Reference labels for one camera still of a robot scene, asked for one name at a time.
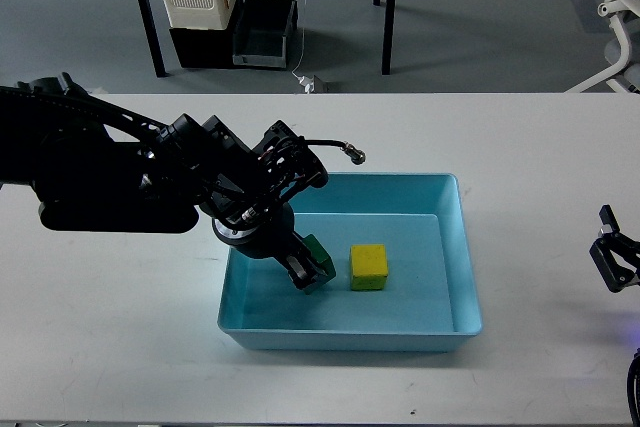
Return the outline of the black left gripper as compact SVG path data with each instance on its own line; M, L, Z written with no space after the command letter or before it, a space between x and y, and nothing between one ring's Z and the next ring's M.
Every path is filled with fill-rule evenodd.
M212 221L213 232L226 245L252 259L274 258L287 267L294 286L312 293L318 281L335 277L329 253L318 240L301 240L294 232L294 212L288 203L269 220L249 230L234 231L218 219Z

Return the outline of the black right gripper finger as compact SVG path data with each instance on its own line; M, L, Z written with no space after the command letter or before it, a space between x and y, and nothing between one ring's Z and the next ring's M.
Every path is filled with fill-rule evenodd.
M597 239L589 253L610 292L639 284L639 242L627 237L607 237ZM615 254L635 268L632 271L618 263Z
M609 204L604 204L600 211L602 227L600 240L607 248L626 260L639 258L639 242L623 234L615 214Z

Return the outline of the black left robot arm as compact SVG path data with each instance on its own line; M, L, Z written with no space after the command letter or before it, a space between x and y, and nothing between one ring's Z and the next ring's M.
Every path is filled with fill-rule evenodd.
M206 214L221 242L276 260L302 291L335 276L320 242L296 232L290 206L327 171L282 122L248 147L218 118L163 124L67 74L20 82L1 91L1 180L31 187L51 230L177 234Z

